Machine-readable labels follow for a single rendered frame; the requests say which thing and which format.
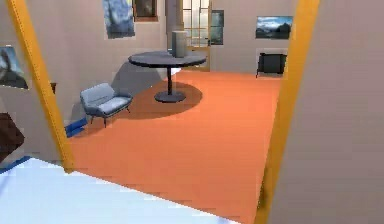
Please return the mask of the grey box-shaped container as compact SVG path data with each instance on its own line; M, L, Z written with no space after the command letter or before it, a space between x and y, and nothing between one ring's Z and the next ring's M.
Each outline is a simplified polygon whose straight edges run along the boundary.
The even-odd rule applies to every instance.
M187 32L172 32L172 55L176 58L183 58L187 52Z

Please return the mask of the round dark grey table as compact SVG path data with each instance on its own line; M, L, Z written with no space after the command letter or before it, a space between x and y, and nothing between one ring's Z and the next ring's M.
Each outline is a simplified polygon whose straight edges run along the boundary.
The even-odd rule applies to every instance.
M172 68L184 68L203 64L206 56L188 51L182 58L173 57L169 51L151 51L131 55L128 61L136 66L146 68L165 68L167 70L167 90L155 94L154 99L161 103L177 103L183 101L186 96L183 92L176 91L172 86Z

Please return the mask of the yellow framed glass door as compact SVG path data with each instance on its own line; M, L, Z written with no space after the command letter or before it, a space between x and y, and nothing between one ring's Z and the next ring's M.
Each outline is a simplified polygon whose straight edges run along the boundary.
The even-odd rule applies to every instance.
M183 28L187 32L187 47L206 61L192 70L210 70L211 0L181 0Z

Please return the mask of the grey two-seat sofa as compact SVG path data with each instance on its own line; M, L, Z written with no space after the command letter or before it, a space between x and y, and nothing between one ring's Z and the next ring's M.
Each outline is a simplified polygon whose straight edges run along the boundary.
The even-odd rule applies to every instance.
M86 115L91 119L103 118L104 126L107 126L109 117L124 109L129 111L133 96L130 93L115 91L108 83L101 83L81 91L80 101Z

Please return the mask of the black low cabinet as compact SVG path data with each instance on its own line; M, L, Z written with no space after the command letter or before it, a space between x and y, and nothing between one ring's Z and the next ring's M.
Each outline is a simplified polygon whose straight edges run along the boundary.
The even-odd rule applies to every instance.
M282 75L285 69L286 58L286 54L261 53L259 55L256 76L259 76L260 73Z

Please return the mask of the brown framed window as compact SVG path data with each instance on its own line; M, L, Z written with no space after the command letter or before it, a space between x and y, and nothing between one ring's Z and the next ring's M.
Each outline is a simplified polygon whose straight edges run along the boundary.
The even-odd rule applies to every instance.
M157 0L133 0L136 22L157 22Z

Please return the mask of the dark brown furniture piece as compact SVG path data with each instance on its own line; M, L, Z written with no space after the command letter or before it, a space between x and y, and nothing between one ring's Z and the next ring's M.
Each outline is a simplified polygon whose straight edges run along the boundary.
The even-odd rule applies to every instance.
M24 143L25 137L9 113L0 113L0 162Z

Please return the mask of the dark teal wall picture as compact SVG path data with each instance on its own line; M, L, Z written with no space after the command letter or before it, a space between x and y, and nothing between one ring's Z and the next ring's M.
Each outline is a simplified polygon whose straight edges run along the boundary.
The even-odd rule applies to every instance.
M213 10L211 13L211 44L223 44L224 11Z

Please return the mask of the mountain landscape wall picture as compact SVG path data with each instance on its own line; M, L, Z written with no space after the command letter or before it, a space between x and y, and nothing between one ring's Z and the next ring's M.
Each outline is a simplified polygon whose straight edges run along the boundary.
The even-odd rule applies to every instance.
M288 40L292 23L292 16L258 16L255 38Z

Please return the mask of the yellow door frame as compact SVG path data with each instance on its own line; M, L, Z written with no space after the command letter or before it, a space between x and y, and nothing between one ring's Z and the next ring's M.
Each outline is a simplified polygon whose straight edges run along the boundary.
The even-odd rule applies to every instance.
M43 110L48 129L59 154L62 168L67 173L75 170L72 150L69 148L63 121L56 99L50 86L45 62L35 35L25 0L3 0L16 31L18 43L31 71L32 81ZM280 164L294 114L300 82L307 60L314 24L319 10L320 0L298 0L292 31L289 40L285 79L282 81L276 113L272 128L269 149L264 168L261 197L256 207L253 224L268 224L274 190L278 181Z

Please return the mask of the dark grey wall picture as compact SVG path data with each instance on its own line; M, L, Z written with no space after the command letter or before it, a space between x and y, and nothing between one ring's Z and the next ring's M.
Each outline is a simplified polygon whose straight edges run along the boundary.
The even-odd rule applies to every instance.
M12 46L0 47L0 85L20 89L28 88L24 72L19 66Z

